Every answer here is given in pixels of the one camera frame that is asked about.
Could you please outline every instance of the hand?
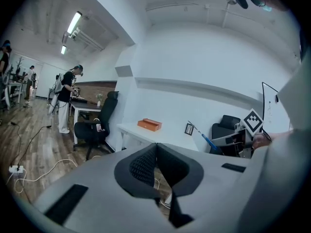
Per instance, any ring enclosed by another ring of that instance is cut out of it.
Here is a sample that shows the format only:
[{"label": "hand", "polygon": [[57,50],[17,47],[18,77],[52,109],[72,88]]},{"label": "hand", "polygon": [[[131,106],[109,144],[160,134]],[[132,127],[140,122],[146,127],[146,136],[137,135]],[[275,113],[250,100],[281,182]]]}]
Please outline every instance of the hand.
[{"label": "hand", "polygon": [[263,133],[257,133],[254,136],[253,148],[254,150],[263,146],[268,146],[271,142]]}]

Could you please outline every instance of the black cable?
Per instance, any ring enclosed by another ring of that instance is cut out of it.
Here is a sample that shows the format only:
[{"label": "black cable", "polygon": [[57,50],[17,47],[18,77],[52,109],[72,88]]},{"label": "black cable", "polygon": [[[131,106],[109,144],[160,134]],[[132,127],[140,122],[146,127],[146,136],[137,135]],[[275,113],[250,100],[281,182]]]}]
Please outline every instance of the black cable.
[{"label": "black cable", "polygon": [[57,107],[57,105],[54,107],[52,104],[50,104],[50,106],[52,106],[54,109],[60,109],[60,108],[65,107],[67,104],[68,104],[68,102],[67,102],[67,103],[65,103],[65,105],[64,105],[64,106],[62,106],[62,107]]},{"label": "black cable", "polygon": [[11,163],[10,163],[10,166],[12,167],[13,161],[16,160],[16,158],[19,156],[19,153],[20,153],[21,137],[20,137],[20,135],[19,135],[19,133],[18,133],[18,131],[20,130],[20,126],[19,126],[17,123],[14,123],[14,122],[11,122],[11,124],[14,125],[14,126],[18,126],[17,135],[19,136],[19,148],[18,148],[18,153],[17,153],[17,155],[14,157],[14,159],[13,159],[13,160],[11,161]]},{"label": "black cable", "polygon": [[261,128],[261,129],[262,129],[263,135],[264,135],[270,142],[272,142],[272,139],[271,139],[270,135],[269,135],[263,128]]},{"label": "black cable", "polygon": [[27,200],[28,200],[29,204],[31,204],[30,199],[29,199],[29,197],[28,197],[28,194],[26,193],[26,190],[25,190],[25,188],[24,188],[23,182],[20,180],[19,173],[17,173],[17,177],[18,177],[18,180],[19,180],[21,186],[23,187],[23,191],[24,191],[24,193],[25,193],[25,195],[26,195],[26,197],[27,197]]},{"label": "black cable", "polygon": [[29,142],[29,144],[28,144],[28,146],[27,146],[27,148],[26,148],[24,154],[22,155],[22,157],[20,158],[20,160],[19,160],[19,162],[18,162],[18,165],[17,165],[18,167],[20,166],[21,160],[22,160],[22,159],[24,158],[24,156],[26,155],[27,150],[28,150],[28,148],[29,148],[31,142],[33,141],[33,139],[39,134],[39,132],[40,132],[43,128],[50,128],[50,127],[52,127],[52,125],[41,127],[40,130],[31,138],[31,140],[30,140],[30,142]]}]

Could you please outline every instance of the electrical outlet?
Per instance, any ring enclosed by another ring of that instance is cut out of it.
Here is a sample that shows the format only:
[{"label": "electrical outlet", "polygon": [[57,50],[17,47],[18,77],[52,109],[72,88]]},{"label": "electrical outlet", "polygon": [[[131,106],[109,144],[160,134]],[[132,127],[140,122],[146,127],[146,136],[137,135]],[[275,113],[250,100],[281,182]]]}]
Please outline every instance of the electrical outlet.
[{"label": "electrical outlet", "polygon": [[19,170],[17,170],[18,166],[12,166],[9,167],[9,172],[10,173],[23,173],[24,172],[24,166],[19,166]]}]

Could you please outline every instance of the orange box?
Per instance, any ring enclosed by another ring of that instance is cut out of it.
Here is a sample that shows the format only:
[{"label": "orange box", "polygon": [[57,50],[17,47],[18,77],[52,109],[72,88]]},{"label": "orange box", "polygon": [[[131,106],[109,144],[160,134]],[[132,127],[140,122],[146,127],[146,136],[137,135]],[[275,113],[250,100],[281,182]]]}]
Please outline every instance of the orange box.
[{"label": "orange box", "polygon": [[161,122],[153,121],[147,118],[144,118],[143,120],[138,121],[137,125],[145,129],[151,130],[151,131],[157,131],[161,129],[162,127]]}]

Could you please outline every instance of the table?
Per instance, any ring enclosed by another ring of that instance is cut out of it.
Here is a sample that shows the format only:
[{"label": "table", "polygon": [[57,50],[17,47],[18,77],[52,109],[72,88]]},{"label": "table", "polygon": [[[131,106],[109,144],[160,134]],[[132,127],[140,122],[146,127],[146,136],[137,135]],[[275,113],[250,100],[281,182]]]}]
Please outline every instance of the table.
[{"label": "table", "polygon": [[[76,122],[78,122],[78,116],[79,116],[79,111],[96,111],[99,112],[101,111],[102,107],[97,107],[96,104],[91,104],[91,103],[79,103],[79,102],[71,102],[71,106],[74,108],[74,119],[73,119],[73,130],[74,130],[74,125]],[[78,143],[78,138],[76,137],[75,133],[73,132],[73,137],[74,137],[74,143]]]},{"label": "table", "polygon": [[184,129],[176,129],[173,125],[162,124],[158,131],[150,131],[137,126],[137,123],[117,124],[118,135],[116,142],[116,152],[122,150],[123,137],[128,135],[142,143],[169,143],[177,147],[199,151],[193,137],[185,134]]},{"label": "table", "polygon": [[23,85],[25,83],[19,83],[19,82],[9,82],[9,90],[8,90],[8,93],[4,93],[5,94],[5,101],[6,101],[6,104],[8,106],[8,110],[10,109],[11,105],[10,105],[10,96],[11,96],[11,87],[12,86],[19,86],[19,92],[18,92],[18,100],[17,102],[20,103],[20,95],[21,95],[21,91],[23,89]]}]

